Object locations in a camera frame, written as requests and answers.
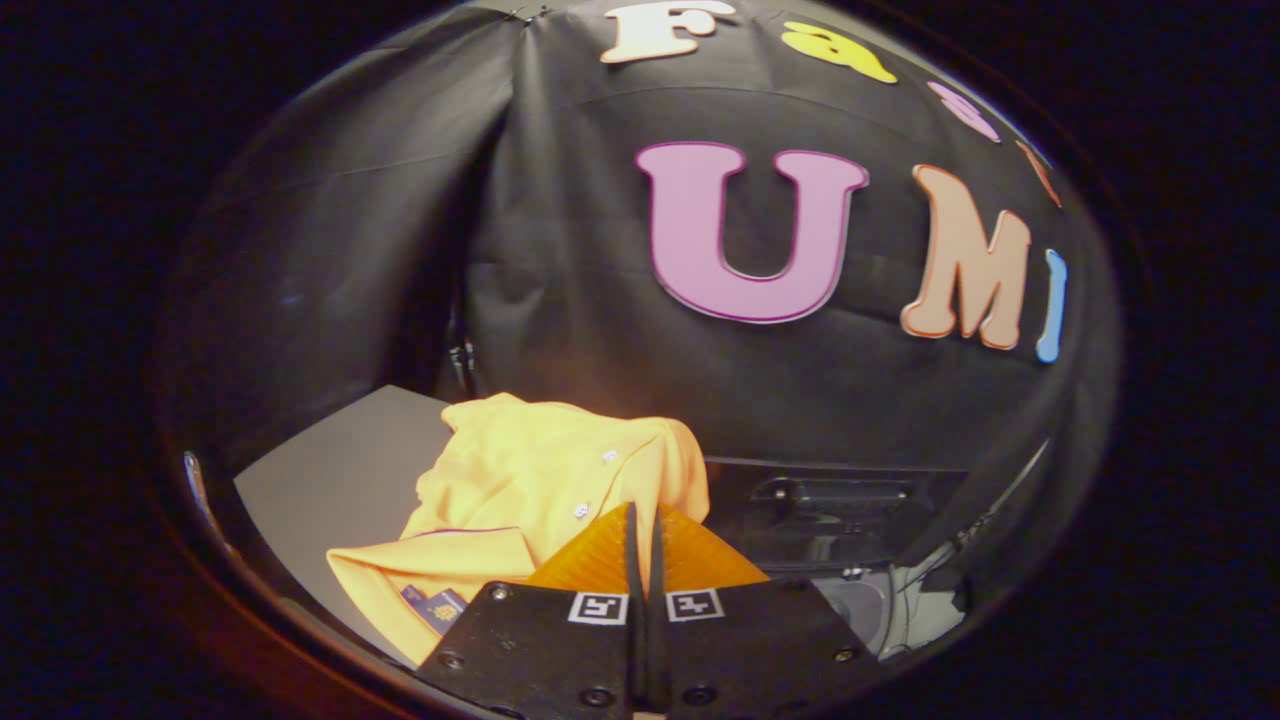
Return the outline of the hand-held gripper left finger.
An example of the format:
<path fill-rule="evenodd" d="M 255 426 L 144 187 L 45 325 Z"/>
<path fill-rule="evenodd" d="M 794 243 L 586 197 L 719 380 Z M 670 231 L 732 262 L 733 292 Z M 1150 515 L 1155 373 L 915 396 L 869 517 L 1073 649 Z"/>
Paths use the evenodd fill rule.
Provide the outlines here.
<path fill-rule="evenodd" d="M 547 564 L 549 582 L 486 583 L 415 676 L 472 717 L 630 717 L 645 635 L 637 541 L 626 503 Z"/>

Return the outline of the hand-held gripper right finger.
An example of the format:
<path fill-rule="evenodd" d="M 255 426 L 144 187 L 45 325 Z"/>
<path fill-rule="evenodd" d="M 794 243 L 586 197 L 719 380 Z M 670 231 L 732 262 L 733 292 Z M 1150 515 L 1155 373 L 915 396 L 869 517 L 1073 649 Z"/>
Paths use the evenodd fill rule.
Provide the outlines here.
<path fill-rule="evenodd" d="M 650 706 L 668 717 L 827 717 L 881 662 L 812 580 L 769 579 L 660 506 L 650 542 Z"/>

